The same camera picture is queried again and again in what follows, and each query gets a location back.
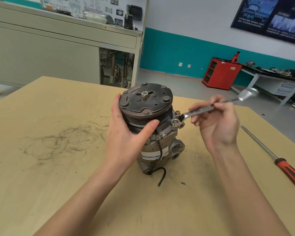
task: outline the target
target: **fingernail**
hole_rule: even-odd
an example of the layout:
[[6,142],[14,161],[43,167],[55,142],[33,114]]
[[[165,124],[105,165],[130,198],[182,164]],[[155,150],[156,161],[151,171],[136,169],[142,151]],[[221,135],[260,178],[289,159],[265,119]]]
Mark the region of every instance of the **fingernail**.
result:
[[154,119],[152,120],[151,126],[156,128],[158,124],[159,124],[159,121],[157,119]]

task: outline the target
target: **red cabinet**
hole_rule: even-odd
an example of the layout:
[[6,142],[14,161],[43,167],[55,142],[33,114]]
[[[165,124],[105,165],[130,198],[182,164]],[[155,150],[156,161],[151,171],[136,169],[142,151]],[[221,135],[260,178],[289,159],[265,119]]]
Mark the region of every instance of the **red cabinet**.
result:
[[229,90],[241,68],[240,64],[212,58],[202,83],[206,87]]

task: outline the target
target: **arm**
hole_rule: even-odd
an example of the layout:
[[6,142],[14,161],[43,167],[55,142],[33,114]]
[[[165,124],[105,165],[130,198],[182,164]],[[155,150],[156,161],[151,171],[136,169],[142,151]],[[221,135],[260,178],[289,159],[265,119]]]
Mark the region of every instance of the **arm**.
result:
[[159,121],[153,120],[138,135],[133,135],[122,118],[119,99],[120,94],[114,98],[112,106],[104,163],[35,236],[81,235],[156,129]]
[[191,118],[199,126],[205,146],[211,153],[224,187],[238,235],[290,236],[267,201],[242,158],[236,142],[239,120],[232,103],[222,96],[197,103],[189,111],[214,104],[218,109]]

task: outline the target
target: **label sticker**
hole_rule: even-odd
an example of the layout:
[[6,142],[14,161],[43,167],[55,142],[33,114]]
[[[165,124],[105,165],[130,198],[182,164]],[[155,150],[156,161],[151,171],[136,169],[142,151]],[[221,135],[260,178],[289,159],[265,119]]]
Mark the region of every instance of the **label sticker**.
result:
[[[165,147],[164,149],[162,149],[162,158],[164,156],[168,155],[168,147]],[[161,151],[157,151],[157,152],[141,152],[142,155],[142,159],[144,160],[158,160],[161,156]]]

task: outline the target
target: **red and black handle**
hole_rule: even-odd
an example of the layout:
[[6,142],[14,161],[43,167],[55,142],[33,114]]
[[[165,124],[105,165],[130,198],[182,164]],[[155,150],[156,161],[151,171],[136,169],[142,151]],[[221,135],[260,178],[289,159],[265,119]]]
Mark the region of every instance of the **red and black handle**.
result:
[[291,167],[291,165],[287,163],[284,158],[278,158],[275,160],[274,163],[287,175],[287,177],[295,185],[295,169]]

